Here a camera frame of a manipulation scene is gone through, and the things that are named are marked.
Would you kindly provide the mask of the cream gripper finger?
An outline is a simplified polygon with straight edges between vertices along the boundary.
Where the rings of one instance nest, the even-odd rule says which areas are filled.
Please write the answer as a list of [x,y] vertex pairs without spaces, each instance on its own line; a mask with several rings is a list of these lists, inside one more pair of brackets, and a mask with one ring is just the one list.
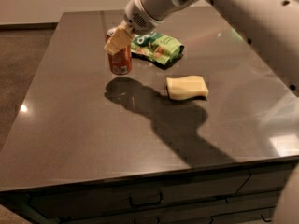
[[108,30],[108,41],[105,44],[105,51],[110,55],[115,55],[131,44],[135,37],[134,29],[126,22]]

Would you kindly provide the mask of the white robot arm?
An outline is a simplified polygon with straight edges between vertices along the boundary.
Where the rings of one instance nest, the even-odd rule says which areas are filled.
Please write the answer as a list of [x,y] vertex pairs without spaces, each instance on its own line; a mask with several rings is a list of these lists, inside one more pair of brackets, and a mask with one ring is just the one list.
[[[130,0],[123,21],[107,41],[114,55],[134,35],[154,30],[171,14],[198,0]],[[270,70],[292,91],[299,87],[299,6],[295,0],[205,0],[248,42]]]

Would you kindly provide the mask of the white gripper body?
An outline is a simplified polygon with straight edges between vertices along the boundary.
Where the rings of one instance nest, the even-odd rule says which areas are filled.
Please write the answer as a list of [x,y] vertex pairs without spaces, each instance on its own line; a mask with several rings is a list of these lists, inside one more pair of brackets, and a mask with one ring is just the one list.
[[197,0],[130,0],[124,10],[124,20],[138,35],[153,31],[171,14]]

